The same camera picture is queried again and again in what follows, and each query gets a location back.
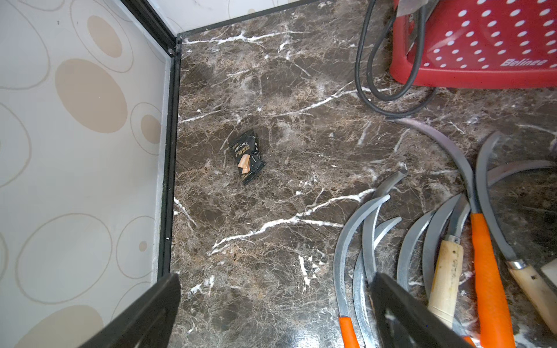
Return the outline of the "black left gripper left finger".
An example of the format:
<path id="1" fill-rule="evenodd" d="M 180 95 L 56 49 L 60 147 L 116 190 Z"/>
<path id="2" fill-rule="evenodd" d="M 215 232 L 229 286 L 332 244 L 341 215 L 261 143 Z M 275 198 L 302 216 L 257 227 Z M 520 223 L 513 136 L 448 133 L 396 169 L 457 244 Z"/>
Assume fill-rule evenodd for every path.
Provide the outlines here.
<path id="1" fill-rule="evenodd" d="M 167 347 L 181 300 L 176 273 L 162 277 L 82 347 Z"/>

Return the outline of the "orange handle sickle small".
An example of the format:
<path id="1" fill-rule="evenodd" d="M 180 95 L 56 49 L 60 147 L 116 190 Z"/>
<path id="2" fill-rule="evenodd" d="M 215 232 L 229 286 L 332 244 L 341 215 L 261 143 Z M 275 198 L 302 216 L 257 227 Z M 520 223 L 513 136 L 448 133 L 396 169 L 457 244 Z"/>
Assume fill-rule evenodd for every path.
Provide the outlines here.
<path id="1" fill-rule="evenodd" d="M 549 160 L 523 160 L 509 162 L 488 171 L 487 184 L 491 187 L 497 182 L 513 174 L 551 168 L 556 168 L 556 163 Z"/>

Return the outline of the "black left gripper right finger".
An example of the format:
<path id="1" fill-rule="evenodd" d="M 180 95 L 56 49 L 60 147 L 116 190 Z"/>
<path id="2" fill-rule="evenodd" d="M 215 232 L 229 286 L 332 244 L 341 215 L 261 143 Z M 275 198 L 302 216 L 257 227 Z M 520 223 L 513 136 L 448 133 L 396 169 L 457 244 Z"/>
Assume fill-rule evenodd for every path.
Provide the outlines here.
<path id="1" fill-rule="evenodd" d="M 395 336 L 386 319 L 390 312 L 418 347 L 473 347 L 385 273 L 377 273 L 370 285 L 371 304 L 383 347 L 394 347 Z"/>

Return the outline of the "red dotted toaster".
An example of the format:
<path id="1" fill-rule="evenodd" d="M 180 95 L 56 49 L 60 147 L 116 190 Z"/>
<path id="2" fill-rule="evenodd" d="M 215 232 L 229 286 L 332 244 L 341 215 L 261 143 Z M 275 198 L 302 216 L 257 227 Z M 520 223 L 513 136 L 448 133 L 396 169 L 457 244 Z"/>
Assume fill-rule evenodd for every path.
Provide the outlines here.
<path id="1" fill-rule="evenodd" d="M 438 1 L 416 86 L 556 86 L 555 1 Z"/>

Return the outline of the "black snack packet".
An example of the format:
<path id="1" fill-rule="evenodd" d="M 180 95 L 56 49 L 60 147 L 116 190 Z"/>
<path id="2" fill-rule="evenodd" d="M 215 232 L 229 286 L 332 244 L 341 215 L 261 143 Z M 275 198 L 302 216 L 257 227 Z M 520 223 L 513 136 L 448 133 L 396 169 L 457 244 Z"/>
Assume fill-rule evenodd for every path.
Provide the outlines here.
<path id="1" fill-rule="evenodd" d="M 229 143 L 242 183 L 246 186 L 253 181 L 265 167 L 258 146 L 258 135 L 253 129 L 245 131 Z"/>

